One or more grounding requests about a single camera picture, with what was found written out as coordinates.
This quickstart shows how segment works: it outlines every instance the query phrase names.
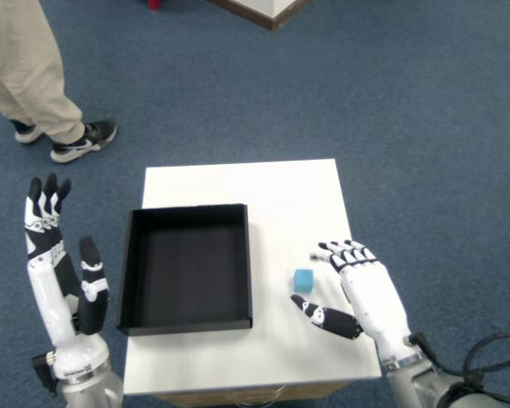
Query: white wall corner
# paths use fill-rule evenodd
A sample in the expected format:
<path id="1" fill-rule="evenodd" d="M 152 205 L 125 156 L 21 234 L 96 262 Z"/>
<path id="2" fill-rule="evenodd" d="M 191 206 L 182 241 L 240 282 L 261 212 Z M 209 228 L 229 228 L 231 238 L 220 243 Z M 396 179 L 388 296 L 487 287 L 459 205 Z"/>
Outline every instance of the white wall corner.
<path id="1" fill-rule="evenodd" d="M 272 17 L 274 18 L 279 13 L 281 13 L 283 10 L 288 8 L 291 4 L 295 3 L 296 0 L 273 0 L 273 14 Z"/>
<path id="2" fill-rule="evenodd" d="M 270 18 L 273 18 L 275 11 L 276 0 L 234 0 L 236 3 L 241 4 L 251 10 L 255 10 L 260 14 L 264 14 Z"/>

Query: white sole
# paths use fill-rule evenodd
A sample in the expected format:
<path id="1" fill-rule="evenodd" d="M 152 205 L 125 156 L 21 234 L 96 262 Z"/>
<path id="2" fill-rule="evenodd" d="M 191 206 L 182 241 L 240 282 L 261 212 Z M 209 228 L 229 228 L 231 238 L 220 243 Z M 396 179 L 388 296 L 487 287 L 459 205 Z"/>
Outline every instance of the white sole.
<path id="1" fill-rule="evenodd" d="M 100 146 L 100 144 L 94 144 L 89 149 L 70 150 L 70 151 L 68 151 L 68 153 L 65 153 L 62 155 L 55 153 L 54 150 L 51 150 L 51 154 L 50 154 L 51 159 L 53 159 L 53 161 L 57 162 L 57 163 L 71 162 L 73 160 L 80 158 L 81 156 L 86 155 L 89 151 L 96 151 L 96 150 L 104 149 L 107 145 L 109 145 L 113 141 L 113 139 L 116 137 L 116 134 L 117 134 L 117 127 L 114 129 L 111 136 L 109 136 L 108 139 L 106 139 L 105 144 L 103 146 Z"/>
<path id="2" fill-rule="evenodd" d="M 37 127 L 34 127 L 34 130 L 32 130 L 30 133 L 15 132 L 15 141 L 21 143 L 22 145 L 28 145 L 32 142 L 35 142 L 42 135 L 43 132 Z"/>

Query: small blue block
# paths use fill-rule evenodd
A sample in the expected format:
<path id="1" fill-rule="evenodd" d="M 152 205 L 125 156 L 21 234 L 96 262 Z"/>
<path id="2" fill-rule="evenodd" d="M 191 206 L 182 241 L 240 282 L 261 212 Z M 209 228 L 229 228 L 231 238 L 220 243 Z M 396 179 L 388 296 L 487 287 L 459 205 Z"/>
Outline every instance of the small blue block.
<path id="1" fill-rule="evenodd" d="M 314 271 L 312 269 L 295 270 L 295 292 L 310 293 L 314 288 Z"/>

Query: wooden baseboard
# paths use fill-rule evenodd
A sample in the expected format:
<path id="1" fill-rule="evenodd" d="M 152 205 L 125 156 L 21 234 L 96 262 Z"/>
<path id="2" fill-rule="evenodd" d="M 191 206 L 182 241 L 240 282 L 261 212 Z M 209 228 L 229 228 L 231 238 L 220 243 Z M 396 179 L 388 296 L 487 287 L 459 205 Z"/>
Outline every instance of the wooden baseboard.
<path id="1" fill-rule="evenodd" d="M 348 382 L 291 385 L 278 388 L 231 389 L 212 393 L 159 395 L 161 400 L 181 408 L 216 405 L 261 404 L 270 401 L 325 398 L 348 386 Z"/>
<path id="2" fill-rule="evenodd" d="M 259 24 L 271 31 L 276 31 L 282 27 L 298 10 L 309 3 L 309 0 L 295 0 L 293 4 L 276 15 L 274 18 L 259 13 L 251 8 L 244 6 L 234 0 L 208 0 L 222 9 L 229 10 L 231 13 L 237 14 L 244 19 L 250 20 L 255 24 Z"/>

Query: red object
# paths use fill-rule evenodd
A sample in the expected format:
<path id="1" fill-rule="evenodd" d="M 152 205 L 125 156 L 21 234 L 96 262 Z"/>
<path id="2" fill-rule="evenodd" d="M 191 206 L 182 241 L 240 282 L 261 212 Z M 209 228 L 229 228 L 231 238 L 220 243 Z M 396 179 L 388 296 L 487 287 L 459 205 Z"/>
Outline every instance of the red object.
<path id="1" fill-rule="evenodd" d="M 161 7 L 162 0 L 147 0 L 147 5 L 150 6 L 152 10 L 158 10 Z"/>

